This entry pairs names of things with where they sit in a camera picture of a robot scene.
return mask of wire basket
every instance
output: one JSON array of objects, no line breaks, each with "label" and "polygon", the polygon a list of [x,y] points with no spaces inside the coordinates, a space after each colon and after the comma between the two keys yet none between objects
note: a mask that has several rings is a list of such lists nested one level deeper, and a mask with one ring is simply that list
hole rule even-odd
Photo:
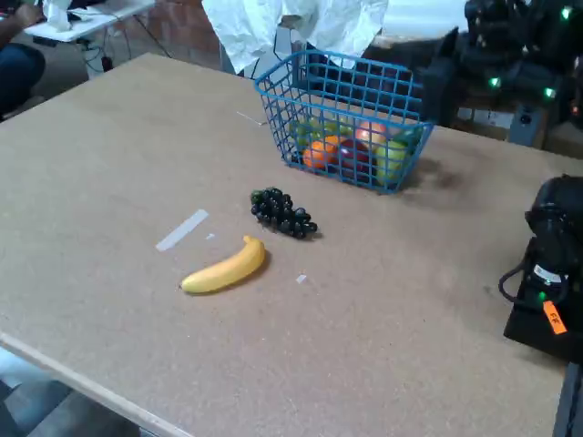
[{"label": "wire basket", "polygon": [[288,166],[383,193],[401,187],[433,130],[403,66],[303,50],[255,87]]}]

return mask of orange tag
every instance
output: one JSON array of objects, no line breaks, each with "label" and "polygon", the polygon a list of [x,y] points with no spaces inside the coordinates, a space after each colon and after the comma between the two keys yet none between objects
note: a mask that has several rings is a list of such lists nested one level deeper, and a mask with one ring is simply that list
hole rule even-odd
[{"label": "orange tag", "polygon": [[558,315],[557,308],[553,302],[545,300],[545,303],[543,303],[543,310],[545,311],[545,314],[547,314],[548,322],[556,334],[564,334],[567,332],[567,328],[565,328],[565,324]]}]

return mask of yellow banana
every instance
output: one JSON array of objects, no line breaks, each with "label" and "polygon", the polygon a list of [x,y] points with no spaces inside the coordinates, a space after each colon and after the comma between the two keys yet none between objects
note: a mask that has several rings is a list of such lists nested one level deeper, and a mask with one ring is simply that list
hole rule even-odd
[{"label": "yellow banana", "polygon": [[237,282],[258,269],[265,260],[265,246],[260,239],[246,235],[245,247],[236,255],[213,266],[192,273],[180,287],[191,294],[209,293]]}]

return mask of black grapes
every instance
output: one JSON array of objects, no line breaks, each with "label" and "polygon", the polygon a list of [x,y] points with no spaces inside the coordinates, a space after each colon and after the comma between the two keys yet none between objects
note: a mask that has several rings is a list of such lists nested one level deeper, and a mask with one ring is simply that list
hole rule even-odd
[{"label": "black grapes", "polygon": [[251,214],[259,222],[296,239],[305,239],[318,230],[312,216],[304,208],[293,209],[292,197],[280,189],[256,189],[251,193],[251,204]]}]

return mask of apple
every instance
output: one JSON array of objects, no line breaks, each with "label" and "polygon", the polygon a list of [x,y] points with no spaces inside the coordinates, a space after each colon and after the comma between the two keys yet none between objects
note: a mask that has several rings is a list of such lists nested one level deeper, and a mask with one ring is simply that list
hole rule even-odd
[{"label": "apple", "polygon": [[375,151],[379,146],[386,144],[386,125],[371,121],[363,121],[356,129],[356,139],[362,141],[365,146]]},{"label": "apple", "polygon": [[341,175],[344,178],[354,180],[356,170],[357,180],[365,183],[370,181],[373,158],[367,146],[351,138],[345,139],[340,143],[339,157]]},{"label": "apple", "polygon": [[407,163],[409,154],[407,145],[389,141],[387,146],[378,147],[374,152],[376,158],[376,181],[385,187],[401,177],[401,170]]}]

